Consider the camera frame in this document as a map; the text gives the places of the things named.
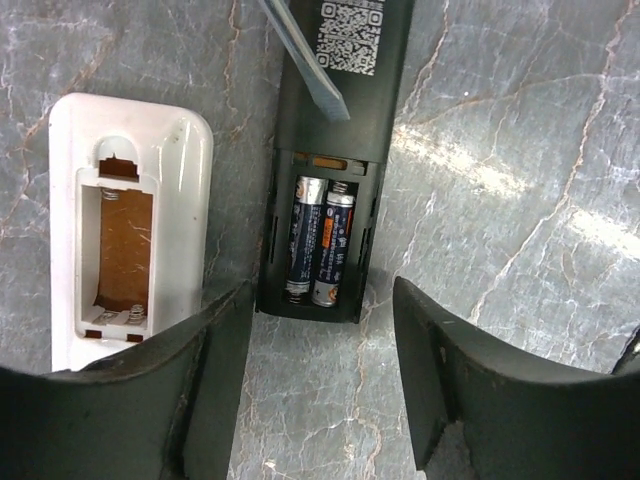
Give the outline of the orange handled screwdriver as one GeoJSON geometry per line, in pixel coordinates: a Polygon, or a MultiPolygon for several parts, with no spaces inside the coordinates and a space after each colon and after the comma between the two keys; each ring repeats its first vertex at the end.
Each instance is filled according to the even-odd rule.
{"type": "Polygon", "coordinates": [[[260,0],[259,4],[291,56],[307,89],[330,122],[348,121],[344,98],[321,67],[287,4],[282,0],[260,0]]]}

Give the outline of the white remote blue batteries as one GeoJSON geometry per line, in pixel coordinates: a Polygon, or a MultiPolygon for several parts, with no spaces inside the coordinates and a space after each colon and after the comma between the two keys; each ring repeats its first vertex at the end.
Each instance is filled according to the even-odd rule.
{"type": "Polygon", "coordinates": [[[48,132],[51,367],[79,370],[199,310],[213,134],[189,109],[87,93],[48,132]]]}

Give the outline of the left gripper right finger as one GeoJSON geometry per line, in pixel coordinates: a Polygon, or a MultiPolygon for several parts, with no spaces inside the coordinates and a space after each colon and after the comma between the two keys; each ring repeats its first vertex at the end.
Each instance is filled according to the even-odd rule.
{"type": "Polygon", "coordinates": [[[520,350],[393,286],[399,369],[415,464],[463,425],[481,479],[636,479],[639,373],[601,374],[520,350]]]}

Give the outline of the black battery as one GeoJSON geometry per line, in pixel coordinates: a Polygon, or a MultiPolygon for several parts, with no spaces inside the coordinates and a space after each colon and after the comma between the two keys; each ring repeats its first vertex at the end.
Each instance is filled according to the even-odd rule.
{"type": "Polygon", "coordinates": [[[321,307],[337,304],[346,265],[356,197],[345,182],[333,182],[326,196],[319,266],[312,302],[321,307]]]}
{"type": "Polygon", "coordinates": [[[285,295],[300,304],[311,288],[314,251],[327,181],[299,176],[296,180],[288,239],[285,295]]]}

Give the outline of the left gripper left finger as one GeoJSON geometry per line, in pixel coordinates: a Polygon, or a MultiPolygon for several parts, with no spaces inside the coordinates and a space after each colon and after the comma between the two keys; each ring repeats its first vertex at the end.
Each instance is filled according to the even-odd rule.
{"type": "Polygon", "coordinates": [[[251,336],[243,283],[73,372],[1,372],[5,479],[223,479],[251,336]]]}

